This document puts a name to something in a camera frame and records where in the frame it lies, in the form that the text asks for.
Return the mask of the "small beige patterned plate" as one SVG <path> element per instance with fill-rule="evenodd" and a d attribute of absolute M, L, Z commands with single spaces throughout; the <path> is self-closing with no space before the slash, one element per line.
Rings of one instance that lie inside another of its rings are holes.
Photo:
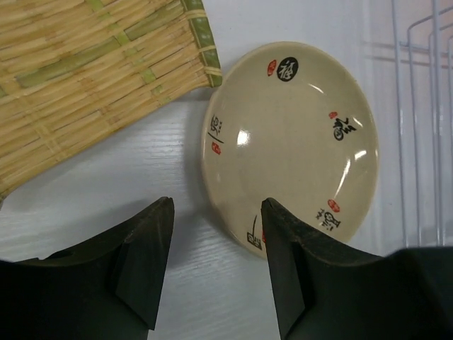
<path fill-rule="evenodd" d="M 300 42 L 272 42 L 244 55 L 211 97 L 200 165 L 223 228 L 252 254 L 266 257 L 267 198 L 349 242 L 377 185 L 377 128 L 339 61 Z"/>

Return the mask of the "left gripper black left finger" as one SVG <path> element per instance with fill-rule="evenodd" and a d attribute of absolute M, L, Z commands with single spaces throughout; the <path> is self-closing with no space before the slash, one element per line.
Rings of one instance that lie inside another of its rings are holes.
<path fill-rule="evenodd" d="M 154 330 L 175 208 L 162 197 L 45 259 L 1 262 L 2 339 L 146 339 Z"/>

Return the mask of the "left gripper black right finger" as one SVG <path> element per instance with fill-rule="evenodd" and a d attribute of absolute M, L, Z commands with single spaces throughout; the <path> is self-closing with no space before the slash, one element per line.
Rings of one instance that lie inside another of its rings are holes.
<path fill-rule="evenodd" d="M 261 205 L 282 339 L 451 339 L 452 248 L 352 248 L 275 199 Z"/>

